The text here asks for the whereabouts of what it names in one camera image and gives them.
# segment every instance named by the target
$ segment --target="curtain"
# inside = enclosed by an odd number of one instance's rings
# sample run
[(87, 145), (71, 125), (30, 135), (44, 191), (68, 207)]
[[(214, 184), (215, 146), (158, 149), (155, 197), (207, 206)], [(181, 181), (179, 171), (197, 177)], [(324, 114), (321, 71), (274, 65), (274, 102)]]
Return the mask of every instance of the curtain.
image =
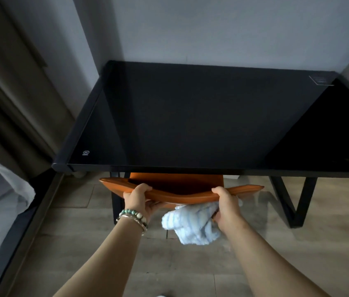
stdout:
[(73, 121), (0, 5), (0, 168), (23, 180), (47, 170)]

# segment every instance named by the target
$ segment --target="cleaning rag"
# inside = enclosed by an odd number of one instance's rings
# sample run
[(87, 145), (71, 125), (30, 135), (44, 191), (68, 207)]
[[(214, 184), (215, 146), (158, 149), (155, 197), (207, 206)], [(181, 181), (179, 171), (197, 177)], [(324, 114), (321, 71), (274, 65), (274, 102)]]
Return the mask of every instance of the cleaning rag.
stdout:
[(184, 245), (208, 245), (221, 235), (217, 223), (212, 220), (217, 210), (218, 202), (176, 206), (162, 217), (162, 227), (174, 230)]

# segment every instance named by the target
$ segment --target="white wall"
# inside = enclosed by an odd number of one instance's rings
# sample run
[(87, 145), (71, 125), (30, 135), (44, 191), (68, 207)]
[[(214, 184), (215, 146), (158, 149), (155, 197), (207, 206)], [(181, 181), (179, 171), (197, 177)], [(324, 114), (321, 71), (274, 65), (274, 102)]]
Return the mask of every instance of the white wall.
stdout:
[(44, 68), (77, 116), (98, 79), (73, 0), (1, 0), (47, 63)]
[(342, 71), (349, 0), (74, 0), (109, 60)]

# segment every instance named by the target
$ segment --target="orange chair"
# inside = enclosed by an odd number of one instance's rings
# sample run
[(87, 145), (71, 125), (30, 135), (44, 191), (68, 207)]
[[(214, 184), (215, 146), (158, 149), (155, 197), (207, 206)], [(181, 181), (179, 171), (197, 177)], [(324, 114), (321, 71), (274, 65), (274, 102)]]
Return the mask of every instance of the orange chair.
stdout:
[[(146, 183), (153, 187), (146, 192), (146, 199), (167, 202), (170, 208), (182, 204), (218, 201), (218, 194), (213, 193), (211, 188), (224, 186), (222, 175), (202, 174), (131, 173), (130, 178), (101, 178), (100, 181), (120, 197), (125, 192), (132, 192), (138, 184)], [(245, 198), (263, 188), (261, 185), (248, 184), (227, 190), (231, 195)]]

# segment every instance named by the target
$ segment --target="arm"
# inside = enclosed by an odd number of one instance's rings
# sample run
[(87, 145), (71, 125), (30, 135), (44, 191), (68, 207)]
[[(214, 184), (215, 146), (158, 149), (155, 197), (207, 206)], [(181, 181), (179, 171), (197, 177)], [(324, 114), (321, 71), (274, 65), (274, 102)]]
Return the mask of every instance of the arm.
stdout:
[[(164, 203), (148, 201), (144, 193), (152, 190), (138, 185), (124, 193), (125, 208), (142, 213), (149, 222)], [(136, 257), (143, 229), (135, 221), (122, 218), (91, 258), (59, 289), (54, 297), (121, 297)]]
[(212, 191), (220, 195), (215, 220), (230, 241), (255, 296), (329, 296), (250, 227), (240, 214), (236, 196), (222, 187)]

